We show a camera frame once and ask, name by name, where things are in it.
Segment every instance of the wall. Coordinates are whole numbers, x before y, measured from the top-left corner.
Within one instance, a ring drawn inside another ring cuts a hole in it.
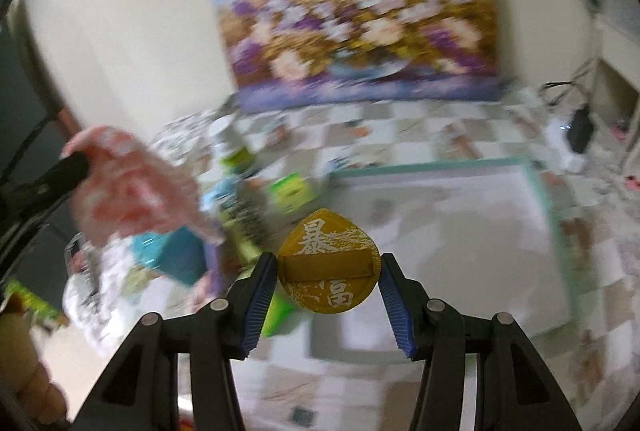
[[[52,77],[85,125],[150,138],[232,91],[209,0],[26,0]],[[582,0],[504,0],[505,67],[529,84],[570,77],[586,53]]]

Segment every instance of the painting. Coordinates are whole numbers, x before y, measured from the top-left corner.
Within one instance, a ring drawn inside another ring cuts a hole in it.
[[[497,100],[496,0],[212,0],[245,112]]]

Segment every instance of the black cable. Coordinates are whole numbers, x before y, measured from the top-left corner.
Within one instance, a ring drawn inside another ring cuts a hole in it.
[[[586,74],[589,73],[589,71],[591,70],[589,66],[591,64],[591,60],[592,59],[589,59],[588,61],[585,61],[583,64],[581,64],[580,67],[578,67],[578,69],[575,71],[575,74],[571,78],[571,80],[546,82],[545,84],[540,86],[540,89],[538,90],[538,95],[545,102],[546,107],[549,107],[549,108],[556,107],[566,98],[567,95],[569,95],[569,93],[571,93],[571,91],[574,88],[576,88],[578,91],[580,91],[580,93],[582,93],[586,101],[589,100],[589,91],[587,91],[587,89],[583,85],[581,85],[580,82],[577,81],[577,79],[584,77]],[[546,92],[548,90],[551,90],[552,88],[557,88],[559,86],[566,86],[567,88],[561,93],[559,93],[558,96],[556,96],[555,98],[548,98],[546,96]]]
[[[11,160],[9,160],[9,163],[2,171],[2,175],[0,175],[0,187],[7,182],[9,176],[11,176],[11,173],[14,172],[15,167],[18,165],[18,163],[20,163],[20,159],[24,156],[24,154],[27,152],[31,144],[33,144],[42,130],[46,128],[51,121],[52,118],[50,116],[46,116],[45,118],[43,118],[40,122],[38,122],[36,127],[31,130],[30,134],[27,135],[20,146],[18,146],[18,149],[14,153],[14,156]]]

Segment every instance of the white tray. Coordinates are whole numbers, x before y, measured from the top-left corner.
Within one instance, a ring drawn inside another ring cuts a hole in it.
[[[572,318],[561,232],[526,159],[336,172],[323,205],[464,315],[507,311],[530,336]],[[314,315],[310,353],[348,363],[406,360],[378,289],[348,312]]]

